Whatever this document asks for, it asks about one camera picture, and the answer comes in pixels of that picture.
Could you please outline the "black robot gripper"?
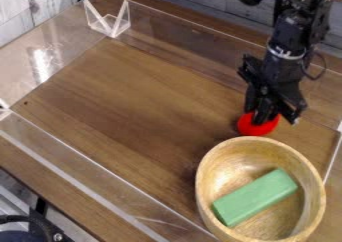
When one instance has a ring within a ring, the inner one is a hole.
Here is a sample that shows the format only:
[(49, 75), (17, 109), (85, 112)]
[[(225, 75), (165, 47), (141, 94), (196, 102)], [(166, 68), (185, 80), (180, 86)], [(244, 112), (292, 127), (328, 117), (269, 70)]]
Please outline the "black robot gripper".
[(280, 114), (293, 124), (307, 102), (299, 89), (301, 65), (269, 52), (263, 59), (243, 55), (237, 74), (247, 83), (244, 112), (253, 112), (252, 123), (261, 125)]

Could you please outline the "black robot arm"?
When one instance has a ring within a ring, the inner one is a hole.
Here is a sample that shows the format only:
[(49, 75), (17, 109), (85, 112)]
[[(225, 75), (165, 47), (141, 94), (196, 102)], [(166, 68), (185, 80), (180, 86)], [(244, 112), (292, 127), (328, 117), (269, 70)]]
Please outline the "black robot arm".
[[(256, 6), (261, 0), (239, 0)], [(237, 74), (247, 83), (244, 112), (251, 123), (261, 125), (283, 116), (295, 122), (307, 109), (300, 81), (317, 80), (308, 67), (316, 45), (329, 29), (332, 0), (275, 0), (273, 30), (263, 58), (243, 56)]]

